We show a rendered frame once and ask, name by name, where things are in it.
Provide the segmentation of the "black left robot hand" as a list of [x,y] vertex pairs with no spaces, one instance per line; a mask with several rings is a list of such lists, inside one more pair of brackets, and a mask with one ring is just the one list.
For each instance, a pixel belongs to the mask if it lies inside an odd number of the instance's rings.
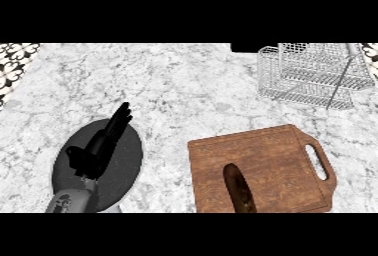
[[109,122],[91,137],[86,148],[69,146],[65,150],[69,159],[69,167],[75,175],[90,180],[97,180],[111,162],[117,143],[133,119],[130,103],[124,102],[118,107]]

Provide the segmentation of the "brown wooden cutting board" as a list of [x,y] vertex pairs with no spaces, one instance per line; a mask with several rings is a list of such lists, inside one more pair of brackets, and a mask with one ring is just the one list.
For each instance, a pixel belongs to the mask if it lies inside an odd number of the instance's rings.
[[326,212],[337,177],[317,140],[292,124],[187,142],[196,211],[235,210],[223,168],[241,170],[260,212]]

